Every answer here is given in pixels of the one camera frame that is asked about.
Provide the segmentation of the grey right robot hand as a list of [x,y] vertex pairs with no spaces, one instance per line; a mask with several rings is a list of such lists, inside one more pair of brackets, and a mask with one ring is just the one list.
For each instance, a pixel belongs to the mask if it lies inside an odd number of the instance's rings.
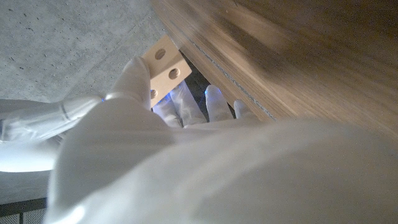
[[98,95],[54,103],[1,100],[1,171],[53,169],[65,133],[102,103]]

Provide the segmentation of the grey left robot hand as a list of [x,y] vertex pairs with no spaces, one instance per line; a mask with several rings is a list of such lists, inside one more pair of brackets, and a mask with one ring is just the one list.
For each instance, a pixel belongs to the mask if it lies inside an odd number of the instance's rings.
[[211,122],[172,128],[149,108],[134,57],[107,99],[68,132],[45,223],[396,223],[397,146],[314,120],[236,116],[215,86]]

